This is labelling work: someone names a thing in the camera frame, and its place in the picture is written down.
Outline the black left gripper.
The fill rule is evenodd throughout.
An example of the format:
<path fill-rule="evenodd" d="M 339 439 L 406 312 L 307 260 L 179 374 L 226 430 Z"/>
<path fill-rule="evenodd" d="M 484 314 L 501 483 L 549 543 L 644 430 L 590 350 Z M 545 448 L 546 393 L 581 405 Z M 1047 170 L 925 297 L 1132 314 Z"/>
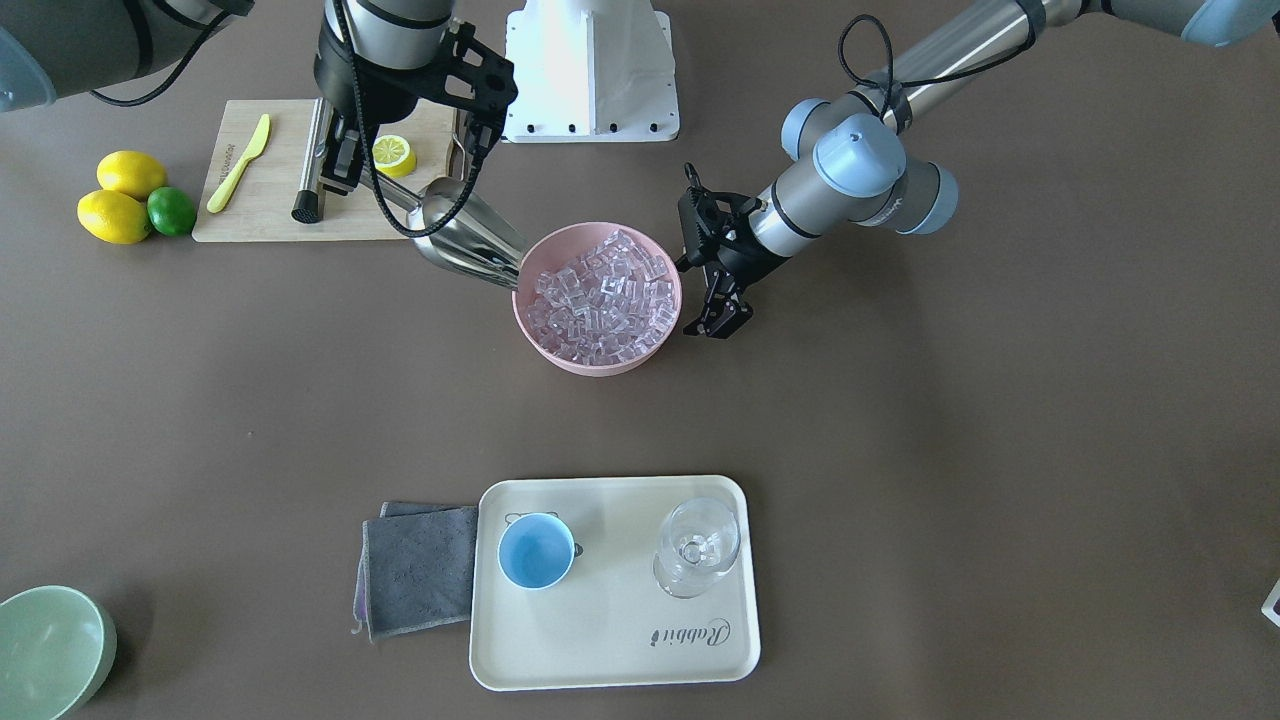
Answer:
<path fill-rule="evenodd" d="M 764 201 L 707 188 L 690 163 L 684 173 L 689 187 L 677 202 L 684 254 L 676 266 L 681 273 L 701 268 L 708 288 L 700 314 L 682 334 L 727 340 L 753 318 L 742 292 L 781 268 L 786 258 L 768 250 L 751 227 Z"/>

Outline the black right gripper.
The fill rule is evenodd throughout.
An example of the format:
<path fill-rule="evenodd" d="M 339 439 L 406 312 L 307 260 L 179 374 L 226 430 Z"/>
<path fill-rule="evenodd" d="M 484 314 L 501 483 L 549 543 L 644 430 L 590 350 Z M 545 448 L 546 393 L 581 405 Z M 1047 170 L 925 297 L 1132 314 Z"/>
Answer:
<path fill-rule="evenodd" d="M 436 54 L 425 64 L 393 69 L 358 55 L 355 64 L 343 47 L 334 23 L 320 32 L 314 74 L 334 115 L 326 118 L 319 158 L 319 186 L 347 196 L 364 174 L 362 135 L 356 105 L 364 109 L 365 124 L 385 126 L 407 118 L 420 100 L 456 108 L 490 129 L 481 145 L 489 150 L 503 135 L 508 108 L 518 96 L 515 65 L 476 38 L 476 28 L 452 20 Z"/>

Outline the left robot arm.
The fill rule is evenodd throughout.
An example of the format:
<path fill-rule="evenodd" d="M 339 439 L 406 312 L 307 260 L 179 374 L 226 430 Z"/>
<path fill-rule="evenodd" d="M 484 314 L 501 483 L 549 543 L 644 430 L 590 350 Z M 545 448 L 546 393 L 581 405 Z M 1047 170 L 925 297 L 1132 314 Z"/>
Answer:
<path fill-rule="evenodd" d="M 1027 55 L 1048 31 L 1091 15 L 1206 47 L 1277 28 L 1275 1 L 974 1 L 899 51 L 879 18 L 855 15 L 836 41 L 847 90 L 788 110 L 780 127 L 787 163 L 776 178 L 756 192 L 714 191 L 685 165 L 676 266 L 700 270 L 704 291 L 684 333 L 728 338 L 753 318 L 750 287 L 845 225 L 905 236 L 943 228 L 957 210 L 959 184 L 941 164 L 908 151 L 911 128 Z"/>

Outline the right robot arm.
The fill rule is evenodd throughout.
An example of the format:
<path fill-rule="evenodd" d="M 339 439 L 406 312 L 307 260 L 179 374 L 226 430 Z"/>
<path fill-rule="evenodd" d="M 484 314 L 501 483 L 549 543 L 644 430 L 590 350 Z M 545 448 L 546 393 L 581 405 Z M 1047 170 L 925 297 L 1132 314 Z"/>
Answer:
<path fill-rule="evenodd" d="M 3 110 L 163 70 L 252 9 L 251 1 L 5 1 Z M 360 142 L 420 100 L 466 111 L 465 149 L 488 155 L 518 94 L 515 68 L 454 19 L 453 3 L 328 1 L 324 14 L 314 64 L 330 108 L 323 186 L 353 191 L 370 158 Z"/>

